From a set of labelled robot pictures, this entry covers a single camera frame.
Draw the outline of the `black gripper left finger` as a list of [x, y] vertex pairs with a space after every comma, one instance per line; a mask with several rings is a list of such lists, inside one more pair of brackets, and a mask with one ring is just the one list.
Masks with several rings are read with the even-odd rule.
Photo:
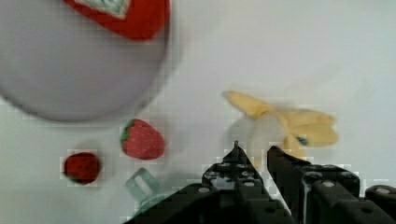
[[204, 172], [202, 184], [217, 190], [232, 190], [239, 180], [263, 183], [247, 153], [234, 141], [233, 149], [223, 157], [222, 162], [214, 163]]

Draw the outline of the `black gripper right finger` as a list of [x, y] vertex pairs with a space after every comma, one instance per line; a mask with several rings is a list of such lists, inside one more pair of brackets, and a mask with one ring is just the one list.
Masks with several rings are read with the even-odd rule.
[[313, 216], [306, 212], [312, 208], [308, 200], [316, 181], [337, 182], [355, 198], [360, 195], [360, 179], [348, 170], [330, 164], [312, 164], [292, 157], [279, 147], [267, 151], [267, 170], [298, 224], [313, 224]]

